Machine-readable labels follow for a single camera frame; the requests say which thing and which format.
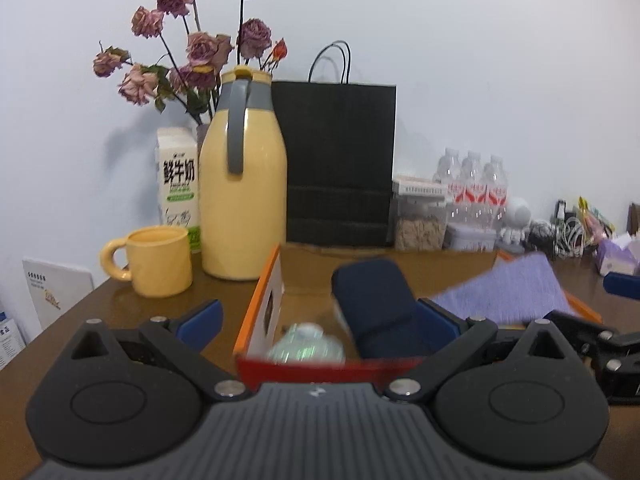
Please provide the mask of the crumpled clear plastic wrap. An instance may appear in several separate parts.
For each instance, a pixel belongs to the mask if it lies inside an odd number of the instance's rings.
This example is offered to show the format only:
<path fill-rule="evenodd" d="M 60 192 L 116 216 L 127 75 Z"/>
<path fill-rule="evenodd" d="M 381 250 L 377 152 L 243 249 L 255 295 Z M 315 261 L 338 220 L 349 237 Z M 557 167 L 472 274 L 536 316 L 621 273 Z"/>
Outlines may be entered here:
<path fill-rule="evenodd" d="M 346 361 L 343 345 L 326 335 L 316 323 L 292 325 L 266 354 L 267 360 L 279 364 L 328 363 Z"/>

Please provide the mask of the clear food container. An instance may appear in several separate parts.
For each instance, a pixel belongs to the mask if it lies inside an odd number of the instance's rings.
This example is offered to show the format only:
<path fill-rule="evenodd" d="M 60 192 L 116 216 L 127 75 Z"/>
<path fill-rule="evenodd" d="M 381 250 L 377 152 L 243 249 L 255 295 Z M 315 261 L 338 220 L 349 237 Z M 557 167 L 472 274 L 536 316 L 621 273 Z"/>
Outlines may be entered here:
<path fill-rule="evenodd" d="M 434 252 L 442 248 L 447 226 L 446 184 L 394 177 L 392 220 L 398 252 Z"/>

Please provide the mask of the yellow thermos jug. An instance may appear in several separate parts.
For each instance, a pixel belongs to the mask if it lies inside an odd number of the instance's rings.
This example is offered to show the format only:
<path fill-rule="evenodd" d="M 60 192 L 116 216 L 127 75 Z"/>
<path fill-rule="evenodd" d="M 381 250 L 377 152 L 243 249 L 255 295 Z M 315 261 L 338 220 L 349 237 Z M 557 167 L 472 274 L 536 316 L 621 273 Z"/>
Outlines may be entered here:
<path fill-rule="evenodd" d="M 256 280 L 286 239 L 288 158 L 271 83 L 246 65 L 221 76 L 200 157 L 202 266 L 216 278 Z"/>

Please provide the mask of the white booklet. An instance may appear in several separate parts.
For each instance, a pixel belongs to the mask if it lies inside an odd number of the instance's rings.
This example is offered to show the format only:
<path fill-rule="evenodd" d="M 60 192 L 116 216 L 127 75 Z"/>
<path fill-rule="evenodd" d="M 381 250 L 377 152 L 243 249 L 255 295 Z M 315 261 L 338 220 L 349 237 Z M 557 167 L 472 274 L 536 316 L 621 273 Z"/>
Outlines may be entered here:
<path fill-rule="evenodd" d="M 23 270 L 42 330 L 94 289 L 91 272 L 80 266 L 24 258 Z"/>

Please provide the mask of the white robot toy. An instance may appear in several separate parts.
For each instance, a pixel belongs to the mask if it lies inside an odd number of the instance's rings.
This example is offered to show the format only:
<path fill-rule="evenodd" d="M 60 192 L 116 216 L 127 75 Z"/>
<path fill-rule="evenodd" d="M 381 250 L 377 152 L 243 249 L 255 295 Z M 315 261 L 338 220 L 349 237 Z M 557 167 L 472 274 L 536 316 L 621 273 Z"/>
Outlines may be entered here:
<path fill-rule="evenodd" d="M 526 200 L 521 197 L 509 198 L 506 201 L 497 246 L 511 254 L 525 252 L 524 240 L 531 221 L 532 212 Z"/>

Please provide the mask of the purple tissue box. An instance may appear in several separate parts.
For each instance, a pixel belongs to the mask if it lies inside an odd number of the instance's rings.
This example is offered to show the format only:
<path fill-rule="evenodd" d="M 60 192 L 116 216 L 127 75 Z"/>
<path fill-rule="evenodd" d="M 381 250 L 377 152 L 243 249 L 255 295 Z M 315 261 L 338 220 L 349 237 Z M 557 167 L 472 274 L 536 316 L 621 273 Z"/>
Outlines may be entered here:
<path fill-rule="evenodd" d="M 596 251 L 596 267 L 601 276 L 609 273 L 637 275 L 639 273 L 639 237 L 625 233 L 604 238 Z"/>

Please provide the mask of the left water bottle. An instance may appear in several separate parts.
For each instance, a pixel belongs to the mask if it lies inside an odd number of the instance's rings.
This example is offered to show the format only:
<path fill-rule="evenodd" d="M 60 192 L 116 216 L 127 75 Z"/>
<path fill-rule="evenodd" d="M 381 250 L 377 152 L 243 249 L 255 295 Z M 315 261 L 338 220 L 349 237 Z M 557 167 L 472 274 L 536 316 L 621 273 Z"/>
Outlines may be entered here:
<path fill-rule="evenodd" d="M 460 172 L 459 151 L 454 148 L 446 148 L 445 154 L 438 160 L 434 181 L 447 187 L 446 208 L 449 221 L 457 220 L 460 217 L 460 204 L 464 192 Z"/>

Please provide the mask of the purple cloth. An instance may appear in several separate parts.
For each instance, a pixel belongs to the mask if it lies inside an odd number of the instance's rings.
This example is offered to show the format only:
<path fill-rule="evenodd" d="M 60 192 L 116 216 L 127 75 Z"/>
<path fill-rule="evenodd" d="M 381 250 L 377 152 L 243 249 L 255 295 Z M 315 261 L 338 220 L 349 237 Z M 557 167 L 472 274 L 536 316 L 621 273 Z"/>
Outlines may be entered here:
<path fill-rule="evenodd" d="M 533 321 L 554 310 L 575 313 L 551 264 L 541 254 L 498 263 L 439 292 L 432 301 L 458 318 L 488 318 L 499 325 Z"/>

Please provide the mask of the red cardboard box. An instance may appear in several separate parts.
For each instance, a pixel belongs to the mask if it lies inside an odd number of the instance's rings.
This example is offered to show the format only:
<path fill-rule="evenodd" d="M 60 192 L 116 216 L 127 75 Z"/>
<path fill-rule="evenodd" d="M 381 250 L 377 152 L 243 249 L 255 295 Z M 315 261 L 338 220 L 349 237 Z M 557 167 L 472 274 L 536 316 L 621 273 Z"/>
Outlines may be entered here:
<path fill-rule="evenodd" d="M 282 246 L 262 270 L 233 355 L 236 372 L 247 387 L 264 382 L 372 382 L 384 386 L 420 362 L 418 358 L 361 359 L 346 325 L 338 319 L 331 276 L 343 264 L 385 257 L 399 266 L 416 298 L 432 298 L 495 269 L 513 258 L 504 252 L 393 252 Z M 343 345 L 346 362 L 277 364 L 271 347 L 300 323 L 319 325 Z"/>

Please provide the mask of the small tin box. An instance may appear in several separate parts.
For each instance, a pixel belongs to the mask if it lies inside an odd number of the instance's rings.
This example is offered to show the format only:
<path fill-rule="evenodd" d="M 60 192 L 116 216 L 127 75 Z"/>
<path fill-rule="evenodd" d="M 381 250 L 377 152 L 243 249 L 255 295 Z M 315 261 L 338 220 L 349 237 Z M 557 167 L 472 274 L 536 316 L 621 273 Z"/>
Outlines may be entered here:
<path fill-rule="evenodd" d="M 450 223 L 446 227 L 442 248 L 455 252 L 492 252 L 497 232 L 465 223 Z"/>

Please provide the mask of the yellow mug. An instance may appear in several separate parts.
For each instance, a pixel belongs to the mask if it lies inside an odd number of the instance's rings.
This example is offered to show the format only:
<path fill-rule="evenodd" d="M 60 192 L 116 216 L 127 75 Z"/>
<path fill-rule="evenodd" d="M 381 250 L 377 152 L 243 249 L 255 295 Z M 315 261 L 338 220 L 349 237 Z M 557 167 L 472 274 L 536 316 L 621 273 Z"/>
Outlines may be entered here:
<path fill-rule="evenodd" d="M 189 233 L 181 226 L 148 226 L 111 240 L 100 263 L 110 278 L 145 298 L 176 296 L 193 282 Z"/>

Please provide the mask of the water bottle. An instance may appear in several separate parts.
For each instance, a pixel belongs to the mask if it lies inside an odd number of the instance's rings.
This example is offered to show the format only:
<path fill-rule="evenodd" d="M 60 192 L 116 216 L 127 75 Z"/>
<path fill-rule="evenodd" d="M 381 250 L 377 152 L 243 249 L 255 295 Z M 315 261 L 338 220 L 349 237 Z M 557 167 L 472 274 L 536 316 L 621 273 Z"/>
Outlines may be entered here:
<path fill-rule="evenodd" d="M 483 203 L 486 185 L 483 181 L 483 167 L 480 153 L 468 151 L 460 169 L 460 181 L 463 194 L 462 204 L 466 214 L 466 222 L 480 226 L 484 220 Z"/>
<path fill-rule="evenodd" d="M 503 169 L 503 160 L 497 155 L 491 155 L 483 169 L 484 203 L 492 214 L 491 227 L 499 231 L 506 212 L 508 198 L 508 178 Z"/>
<path fill-rule="evenodd" d="M 459 151 L 454 148 L 446 148 L 445 154 L 438 160 L 434 181 L 447 187 L 446 208 L 449 221 L 457 220 L 460 217 L 460 204 L 464 192 L 460 172 Z"/>

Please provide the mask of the dried pink flower bouquet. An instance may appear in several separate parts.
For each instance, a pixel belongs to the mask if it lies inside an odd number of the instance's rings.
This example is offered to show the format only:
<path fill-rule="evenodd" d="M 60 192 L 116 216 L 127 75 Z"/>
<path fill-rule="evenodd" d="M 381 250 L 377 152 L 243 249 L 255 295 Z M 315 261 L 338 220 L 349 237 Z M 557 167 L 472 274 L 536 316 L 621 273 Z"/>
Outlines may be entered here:
<path fill-rule="evenodd" d="M 125 75 L 117 92 L 127 102 L 152 104 L 158 112 L 169 102 L 179 103 L 197 125 L 212 118 L 221 99 L 222 72 L 231 61 L 240 65 L 256 62 L 268 74 L 288 55 L 283 39 L 273 39 L 271 28 L 259 18 L 246 18 L 239 1 L 239 27 L 234 37 L 212 35 L 201 24 L 198 0 L 155 0 L 148 9 L 139 6 L 130 20 L 134 36 L 160 40 L 164 53 L 151 64 L 134 60 L 128 50 L 100 47 L 92 60 L 93 73 L 111 77 Z"/>

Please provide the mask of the right water bottle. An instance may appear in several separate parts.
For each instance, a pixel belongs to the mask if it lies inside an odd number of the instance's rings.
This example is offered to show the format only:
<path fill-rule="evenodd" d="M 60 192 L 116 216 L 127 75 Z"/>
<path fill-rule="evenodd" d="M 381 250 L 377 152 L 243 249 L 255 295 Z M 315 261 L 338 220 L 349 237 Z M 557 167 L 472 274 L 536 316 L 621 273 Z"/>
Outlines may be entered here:
<path fill-rule="evenodd" d="M 492 214 L 491 227 L 499 231 L 506 212 L 508 198 L 508 178 L 503 169 L 503 160 L 497 155 L 491 155 L 483 169 L 484 203 Z"/>

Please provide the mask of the black paper bag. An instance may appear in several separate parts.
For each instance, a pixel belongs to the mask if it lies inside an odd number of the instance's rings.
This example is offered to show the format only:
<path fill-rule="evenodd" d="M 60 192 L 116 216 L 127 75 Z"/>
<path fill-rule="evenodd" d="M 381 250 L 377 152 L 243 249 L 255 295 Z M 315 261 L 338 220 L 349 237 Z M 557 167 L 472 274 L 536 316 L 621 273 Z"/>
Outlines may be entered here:
<path fill-rule="evenodd" d="M 288 154 L 291 243 L 385 247 L 396 122 L 396 89 L 349 80 L 352 51 L 344 40 L 341 78 L 276 81 L 274 112 Z"/>

